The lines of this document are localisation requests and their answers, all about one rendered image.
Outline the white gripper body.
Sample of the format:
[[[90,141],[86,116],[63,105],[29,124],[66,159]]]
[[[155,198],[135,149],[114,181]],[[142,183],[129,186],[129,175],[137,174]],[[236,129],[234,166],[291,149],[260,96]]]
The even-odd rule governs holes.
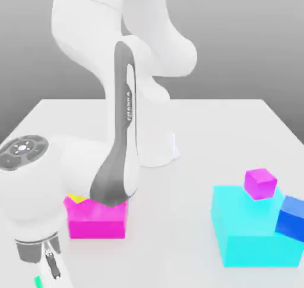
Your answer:
[[[42,261],[39,264],[39,275],[43,288],[74,288],[64,262],[57,260],[56,264],[61,273],[61,276],[57,279],[53,278],[50,267],[46,261]]]

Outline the small yellow cube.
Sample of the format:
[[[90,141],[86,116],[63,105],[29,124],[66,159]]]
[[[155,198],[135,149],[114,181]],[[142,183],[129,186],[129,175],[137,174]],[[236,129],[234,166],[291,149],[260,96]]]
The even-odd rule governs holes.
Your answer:
[[[68,194],[68,197],[69,197],[70,199],[72,199],[72,200],[73,200],[75,203],[77,203],[77,204],[79,204],[79,203],[81,203],[81,202],[83,202],[83,201],[86,200],[85,197],[81,197],[81,196],[79,196],[79,195],[74,195],[74,194]]]

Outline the small purple cube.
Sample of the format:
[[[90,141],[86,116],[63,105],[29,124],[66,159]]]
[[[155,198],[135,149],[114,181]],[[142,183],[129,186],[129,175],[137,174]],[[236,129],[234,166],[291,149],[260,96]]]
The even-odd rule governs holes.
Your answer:
[[[265,168],[247,170],[245,173],[243,188],[255,201],[272,198],[276,186],[277,178]]]

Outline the small blue cube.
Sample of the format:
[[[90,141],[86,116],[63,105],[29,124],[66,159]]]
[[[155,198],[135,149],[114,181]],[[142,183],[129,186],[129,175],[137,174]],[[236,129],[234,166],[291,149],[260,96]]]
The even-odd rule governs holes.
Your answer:
[[[275,231],[304,243],[304,200],[285,196]]]

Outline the large magenta box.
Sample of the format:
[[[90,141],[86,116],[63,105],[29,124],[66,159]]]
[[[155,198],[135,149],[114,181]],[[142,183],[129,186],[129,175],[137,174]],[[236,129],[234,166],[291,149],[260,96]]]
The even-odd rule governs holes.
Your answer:
[[[69,235],[72,239],[124,239],[128,218],[128,202],[108,207],[86,199],[75,202],[66,197]]]

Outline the large cyan box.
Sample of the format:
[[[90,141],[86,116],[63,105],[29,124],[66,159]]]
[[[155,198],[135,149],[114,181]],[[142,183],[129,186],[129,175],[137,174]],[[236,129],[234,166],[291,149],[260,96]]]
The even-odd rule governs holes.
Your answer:
[[[284,195],[253,200],[241,186],[216,185],[211,220],[225,267],[298,267],[304,243],[275,231]]]

